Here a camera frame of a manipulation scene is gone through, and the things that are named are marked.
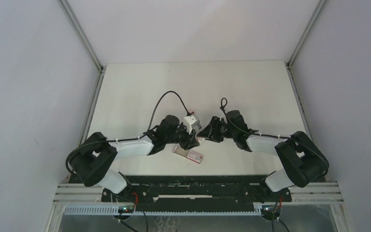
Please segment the red white staple box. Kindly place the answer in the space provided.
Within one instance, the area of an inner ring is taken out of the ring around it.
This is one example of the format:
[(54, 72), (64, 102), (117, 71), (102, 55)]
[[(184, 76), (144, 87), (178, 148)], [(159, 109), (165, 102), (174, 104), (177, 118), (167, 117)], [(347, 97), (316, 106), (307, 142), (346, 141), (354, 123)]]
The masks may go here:
[(193, 150), (184, 150), (178, 145), (174, 146), (172, 152), (197, 164), (201, 164), (204, 158), (202, 154), (199, 154)]

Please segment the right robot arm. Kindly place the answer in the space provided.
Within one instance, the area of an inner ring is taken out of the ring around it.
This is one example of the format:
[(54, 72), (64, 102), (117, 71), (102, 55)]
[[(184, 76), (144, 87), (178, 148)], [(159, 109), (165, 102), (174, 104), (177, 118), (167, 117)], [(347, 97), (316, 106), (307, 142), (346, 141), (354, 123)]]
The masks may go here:
[(288, 137), (263, 134), (248, 128), (238, 110), (225, 113), (224, 118), (213, 116), (197, 136), (216, 143), (232, 139), (241, 150), (278, 157), (282, 169), (265, 177), (259, 189), (266, 201), (273, 201), (282, 189), (303, 188), (328, 173), (328, 160), (305, 132), (297, 131)]

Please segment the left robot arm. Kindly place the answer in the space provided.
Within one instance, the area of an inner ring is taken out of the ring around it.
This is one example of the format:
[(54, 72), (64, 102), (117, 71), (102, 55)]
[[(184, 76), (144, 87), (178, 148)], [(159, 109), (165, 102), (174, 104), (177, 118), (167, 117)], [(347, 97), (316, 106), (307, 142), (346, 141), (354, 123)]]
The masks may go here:
[(195, 114), (190, 114), (183, 120), (167, 115), (159, 125), (136, 138), (113, 140), (96, 132), (67, 156), (65, 166), (68, 172), (80, 178), (84, 186), (101, 186), (124, 202), (131, 197), (132, 189), (121, 172), (111, 169), (116, 160), (154, 155), (163, 151), (167, 144), (190, 150), (200, 145), (196, 139), (200, 130), (200, 120)]

